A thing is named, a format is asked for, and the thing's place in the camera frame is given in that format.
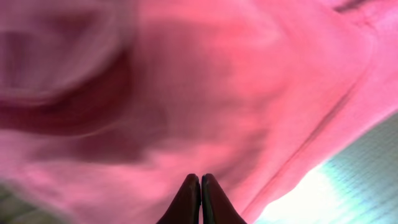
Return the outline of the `red t-shirt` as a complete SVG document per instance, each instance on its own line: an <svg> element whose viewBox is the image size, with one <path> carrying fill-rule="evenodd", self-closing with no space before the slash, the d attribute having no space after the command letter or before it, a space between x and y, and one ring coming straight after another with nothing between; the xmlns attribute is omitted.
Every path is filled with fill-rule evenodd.
<svg viewBox="0 0 398 224"><path fill-rule="evenodd" d="M1 2L1 181L74 223L252 222L396 110L396 1Z"/></svg>

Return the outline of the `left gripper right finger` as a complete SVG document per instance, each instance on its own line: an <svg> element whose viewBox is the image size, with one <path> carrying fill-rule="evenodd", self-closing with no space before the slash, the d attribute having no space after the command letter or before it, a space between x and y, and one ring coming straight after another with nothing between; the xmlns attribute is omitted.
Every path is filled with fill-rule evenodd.
<svg viewBox="0 0 398 224"><path fill-rule="evenodd" d="M204 224L246 224L213 174L201 178L201 200Z"/></svg>

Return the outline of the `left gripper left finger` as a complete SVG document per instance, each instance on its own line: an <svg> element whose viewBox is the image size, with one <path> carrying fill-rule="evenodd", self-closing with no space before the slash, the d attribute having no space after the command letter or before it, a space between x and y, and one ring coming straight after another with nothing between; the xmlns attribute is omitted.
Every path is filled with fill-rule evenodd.
<svg viewBox="0 0 398 224"><path fill-rule="evenodd" d="M198 176L188 174L157 224L198 224L201 190Z"/></svg>

